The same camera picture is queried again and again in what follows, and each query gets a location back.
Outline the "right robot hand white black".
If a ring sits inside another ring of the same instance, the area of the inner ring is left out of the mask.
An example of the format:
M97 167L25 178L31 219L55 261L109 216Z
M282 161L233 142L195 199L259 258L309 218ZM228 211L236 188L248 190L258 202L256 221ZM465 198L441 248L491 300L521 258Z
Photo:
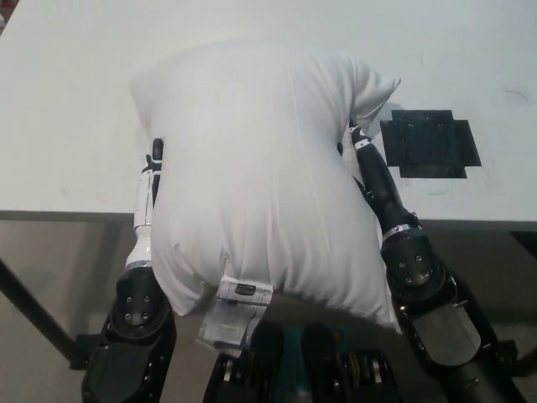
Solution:
M349 121L349 132L366 201L378 219L384 238L410 228L420 228L420 220L404 207L393 177L371 139L352 120Z

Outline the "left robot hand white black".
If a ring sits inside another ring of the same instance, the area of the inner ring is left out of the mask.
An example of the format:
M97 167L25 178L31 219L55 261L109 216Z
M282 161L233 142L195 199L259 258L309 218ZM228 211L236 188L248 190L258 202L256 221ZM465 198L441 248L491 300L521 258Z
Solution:
M164 142L154 139L138 181L133 230L136 243L127 257L126 270L151 267L151 225L163 162Z

